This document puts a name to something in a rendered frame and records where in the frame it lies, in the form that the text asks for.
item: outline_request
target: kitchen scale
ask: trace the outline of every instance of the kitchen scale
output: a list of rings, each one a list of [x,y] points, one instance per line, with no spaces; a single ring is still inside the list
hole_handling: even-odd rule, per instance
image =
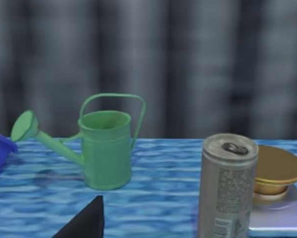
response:
[[[297,238],[297,156],[259,146],[250,237]]]

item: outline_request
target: blurry background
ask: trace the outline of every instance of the blurry background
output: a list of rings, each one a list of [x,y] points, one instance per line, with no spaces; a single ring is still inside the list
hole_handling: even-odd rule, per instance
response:
[[[0,133],[73,135],[99,92],[146,101],[140,137],[297,139],[297,0],[0,0]]]

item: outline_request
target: aluminum beverage can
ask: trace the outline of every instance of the aluminum beverage can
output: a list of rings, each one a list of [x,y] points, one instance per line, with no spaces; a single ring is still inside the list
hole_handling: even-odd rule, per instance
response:
[[[197,238],[246,238],[258,146],[244,136],[216,134],[202,148]]]

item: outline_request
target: silver base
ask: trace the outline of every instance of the silver base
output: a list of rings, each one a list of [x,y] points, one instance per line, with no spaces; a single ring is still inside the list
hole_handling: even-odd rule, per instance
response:
[[[255,195],[250,217],[250,237],[297,237],[297,188],[283,195]]]

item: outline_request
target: watering can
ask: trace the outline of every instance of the watering can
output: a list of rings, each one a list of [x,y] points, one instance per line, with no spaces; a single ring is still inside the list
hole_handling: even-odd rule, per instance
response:
[[[134,132],[130,135],[131,116],[119,111],[97,111],[84,114],[85,107],[100,97],[129,97],[142,102],[142,108]],[[16,120],[11,140],[27,140],[30,137],[54,150],[65,158],[77,163],[83,169],[85,183],[97,190],[110,190],[122,187],[132,177],[131,151],[145,114],[146,104],[142,98],[132,94],[102,93],[87,98],[82,104],[77,135],[66,140],[50,137],[38,129],[38,121],[33,111],[23,112]],[[79,155],[66,147],[63,142],[81,138]]]

